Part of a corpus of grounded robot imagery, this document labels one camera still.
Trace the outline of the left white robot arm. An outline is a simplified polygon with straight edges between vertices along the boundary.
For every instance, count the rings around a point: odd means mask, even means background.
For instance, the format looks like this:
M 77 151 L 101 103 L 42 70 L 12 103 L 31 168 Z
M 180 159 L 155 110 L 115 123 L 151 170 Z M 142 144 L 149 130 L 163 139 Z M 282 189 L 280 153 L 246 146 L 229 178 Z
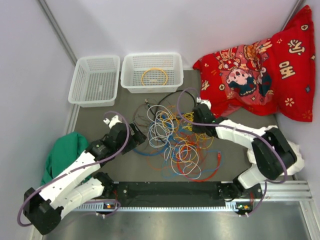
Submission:
M 41 235 L 51 233 L 61 220 L 80 205 L 114 191 L 113 181 L 98 170 L 118 154 L 134 150 L 147 137 L 135 123 L 106 120 L 109 133 L 93 141 L 79 157 L 51 182 L 29 188 L 23 196 L 23 215 Z

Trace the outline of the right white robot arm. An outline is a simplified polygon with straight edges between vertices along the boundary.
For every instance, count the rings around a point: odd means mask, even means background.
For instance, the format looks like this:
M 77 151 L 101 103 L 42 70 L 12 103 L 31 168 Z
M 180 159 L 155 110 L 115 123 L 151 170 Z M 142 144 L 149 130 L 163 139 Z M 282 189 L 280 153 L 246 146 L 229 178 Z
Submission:
M 192 112 L 193 132 L 241 145 L 254 160 L 249 169 L 222 188 L 228 199 L 245 198 L 260 182 L 294 175 L 304 167 L 298 150 L 292 148 L 276 126 L 251 128 L 226 117 L 216 118 L 207 100 L 196 105 Z

